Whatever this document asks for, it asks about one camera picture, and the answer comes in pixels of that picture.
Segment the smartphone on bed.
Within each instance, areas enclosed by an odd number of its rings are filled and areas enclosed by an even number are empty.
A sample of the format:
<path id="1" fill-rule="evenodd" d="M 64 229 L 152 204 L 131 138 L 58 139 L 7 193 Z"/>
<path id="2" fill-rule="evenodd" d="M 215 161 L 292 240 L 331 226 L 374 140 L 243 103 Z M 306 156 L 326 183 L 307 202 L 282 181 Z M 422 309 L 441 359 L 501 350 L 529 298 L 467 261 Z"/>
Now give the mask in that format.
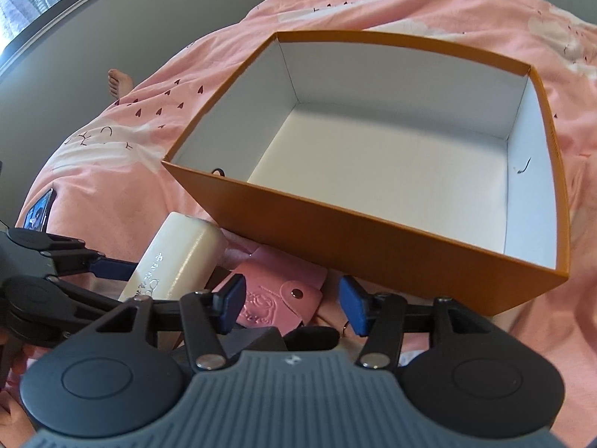
<path id="1" fill-rule="evenodd" d="M 23 228 L 32 231 L 46 231 L 51 207 L 56 199 L 56 190 L 51 188 L 27 211 Z"/>

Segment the pink printed bed duvet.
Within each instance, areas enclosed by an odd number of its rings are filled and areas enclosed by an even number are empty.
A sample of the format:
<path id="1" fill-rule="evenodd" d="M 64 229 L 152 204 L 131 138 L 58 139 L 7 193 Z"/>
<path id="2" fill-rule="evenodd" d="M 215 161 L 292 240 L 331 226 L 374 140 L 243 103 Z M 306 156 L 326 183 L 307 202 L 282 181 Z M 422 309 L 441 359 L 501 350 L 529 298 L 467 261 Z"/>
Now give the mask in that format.
<path id="1" fill-rule="evenodd" d="M 560 370 L 567 394 L 553 429 L 583 447 L 596 435 L 596 28 L 544 0 L 265 0 L 74 131 L 24 205 L 54 189 L 49 231 L 138 260 L 169 212 L 202 216 L 161 161 L 244 58 L 279 30 L 376 27 L 506 55 L 543 80 L 568 183 L 570 278 L 498 323 Z"/>

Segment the orange cardboard storage box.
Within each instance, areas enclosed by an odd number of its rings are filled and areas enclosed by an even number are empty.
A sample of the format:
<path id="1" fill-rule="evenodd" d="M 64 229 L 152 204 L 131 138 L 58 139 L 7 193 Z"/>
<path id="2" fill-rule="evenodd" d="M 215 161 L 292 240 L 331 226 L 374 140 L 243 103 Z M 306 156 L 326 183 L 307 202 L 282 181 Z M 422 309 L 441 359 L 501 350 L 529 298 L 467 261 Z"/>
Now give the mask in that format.
<path id="1" fill-rule="evenodd" d="M 565 173 L 532 65 L 365 30 L 279 31 L 164 158 L 223 228 L 491 317 L 570 274 Z"/>

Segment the person's bare foot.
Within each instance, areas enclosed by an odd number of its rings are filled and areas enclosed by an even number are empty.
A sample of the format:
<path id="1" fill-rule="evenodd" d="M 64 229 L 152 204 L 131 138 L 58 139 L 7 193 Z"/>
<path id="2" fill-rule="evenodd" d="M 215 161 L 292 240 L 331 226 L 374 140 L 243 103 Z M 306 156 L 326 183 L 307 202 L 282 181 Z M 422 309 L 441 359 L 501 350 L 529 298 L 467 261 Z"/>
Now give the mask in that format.
<path id="1" fill-rule="evenodd" d="M 108 90 L 114 99 L 121 99 L 128 95 L 134 87 L 132 77 L 118 69 L 110 69 L 107 73 Z"/>

